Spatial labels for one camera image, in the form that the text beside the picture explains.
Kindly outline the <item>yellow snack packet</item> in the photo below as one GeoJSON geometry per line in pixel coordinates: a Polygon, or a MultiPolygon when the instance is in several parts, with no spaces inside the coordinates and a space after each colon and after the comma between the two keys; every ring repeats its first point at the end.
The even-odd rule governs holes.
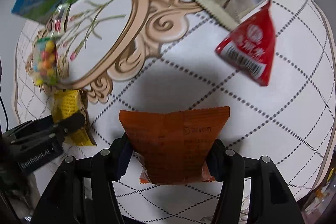
{"type": "Polygon", "coordinates": [[[96,142],[88,131],[86,104],[83,101],[84,94],[80,90],[58,90],[54,93],[54,105],[52,118],[55,123],[64,120],[76,112],[85,116],[84,125],[75,132],[65,137],[65,143],[78,147],[96,146],[96,142]]]}

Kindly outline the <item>colourful candy bag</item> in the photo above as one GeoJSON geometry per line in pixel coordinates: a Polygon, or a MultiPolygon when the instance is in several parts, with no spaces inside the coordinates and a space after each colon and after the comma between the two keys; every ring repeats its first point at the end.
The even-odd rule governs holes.
{"type": "Polygon", "coordinates": [[[56,75],[56,43],[65,34],[69,3],[58,6],[47,21],[46,33],[33,46],[33,83],[35,86],[54,86],[56,75]]]}

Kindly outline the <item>orange snack packet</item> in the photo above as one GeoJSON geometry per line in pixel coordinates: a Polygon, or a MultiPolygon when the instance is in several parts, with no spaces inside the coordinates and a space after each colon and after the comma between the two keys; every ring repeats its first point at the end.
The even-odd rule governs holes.
{"type": "Polygon", "coordinates": [[[119,121],[143,167],[139,182],[215,181],[206,157],[229,117],[228,106],[167,114],[121,110],[119,121]]]}

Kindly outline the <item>red triangular snack packet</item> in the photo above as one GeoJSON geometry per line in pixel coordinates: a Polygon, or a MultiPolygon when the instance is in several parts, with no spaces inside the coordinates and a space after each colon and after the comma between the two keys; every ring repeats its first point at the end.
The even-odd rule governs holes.
{"type": "Polygon", "coordinates": [[[224,61],[268,86],[276,45],[271,1],[235,28],[215,49],[224,61]]]}

